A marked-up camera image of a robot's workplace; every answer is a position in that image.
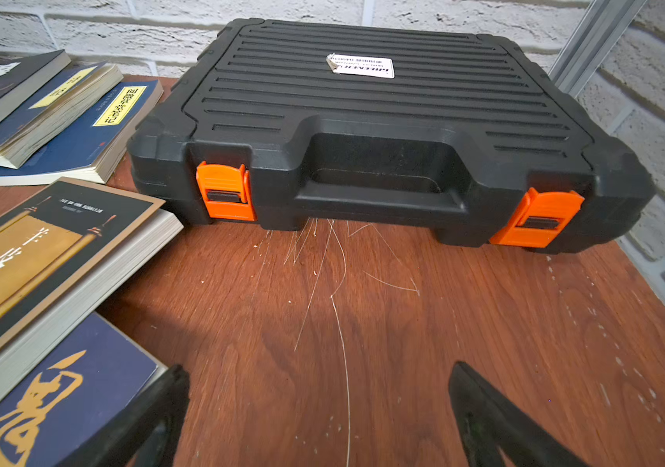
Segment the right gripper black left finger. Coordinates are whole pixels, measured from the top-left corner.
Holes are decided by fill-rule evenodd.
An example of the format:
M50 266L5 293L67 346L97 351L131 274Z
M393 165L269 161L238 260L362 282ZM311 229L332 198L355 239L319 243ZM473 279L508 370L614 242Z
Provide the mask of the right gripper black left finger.
M190 404L190 374L170 367L61 466L171 466Z

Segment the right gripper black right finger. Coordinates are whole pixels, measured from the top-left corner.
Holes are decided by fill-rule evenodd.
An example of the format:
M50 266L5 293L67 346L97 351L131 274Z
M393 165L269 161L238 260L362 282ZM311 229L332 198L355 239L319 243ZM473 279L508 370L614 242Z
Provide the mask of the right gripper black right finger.
M452 367L449 399L471 466L586 464L464 361Z

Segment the dark blue old man book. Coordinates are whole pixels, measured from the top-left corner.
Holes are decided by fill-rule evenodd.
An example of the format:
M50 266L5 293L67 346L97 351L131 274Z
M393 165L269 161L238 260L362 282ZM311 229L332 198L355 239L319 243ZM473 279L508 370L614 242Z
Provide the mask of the dark blue old man book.
M0 466L55 466L165 367L91 313L0 402Z

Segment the brown scroll cover book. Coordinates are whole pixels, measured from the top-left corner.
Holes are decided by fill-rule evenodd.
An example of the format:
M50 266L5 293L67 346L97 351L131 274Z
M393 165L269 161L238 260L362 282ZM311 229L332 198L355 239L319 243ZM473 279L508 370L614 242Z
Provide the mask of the brown scroll cover book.
M0 216L0 402L182 229L158 198L71 178Z

